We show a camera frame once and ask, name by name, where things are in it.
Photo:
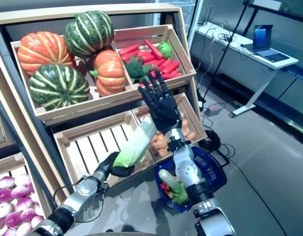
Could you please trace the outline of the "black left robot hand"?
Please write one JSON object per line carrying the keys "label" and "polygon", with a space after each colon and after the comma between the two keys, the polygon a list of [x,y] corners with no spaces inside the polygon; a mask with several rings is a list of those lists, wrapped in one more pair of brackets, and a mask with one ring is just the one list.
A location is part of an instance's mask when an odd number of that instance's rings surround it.
{"label": "black left robot hand", "polygon": [[128,177],[134,172],[135,167],[113,166],[114,161],[116,160],[118,154],[119,152],[113,152],[107,157],[106,160],[108,161],[108,171],[111,175],[116,177]]}

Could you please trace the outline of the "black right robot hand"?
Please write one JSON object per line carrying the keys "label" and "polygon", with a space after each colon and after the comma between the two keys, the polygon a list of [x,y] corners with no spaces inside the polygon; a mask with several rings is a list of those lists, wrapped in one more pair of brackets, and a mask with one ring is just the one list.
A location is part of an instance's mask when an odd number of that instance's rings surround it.
{"label": "black right robot hand", "polygon": [[144,87],[139,86],[138,90],[149,107],[149,113],[157,130],[165,135],[174,128],[182,127],[182,117],[162,74],[159,70],[156,70],[155,74],[156,76],[153,77],[148,73],[148,79],[142,79]]}

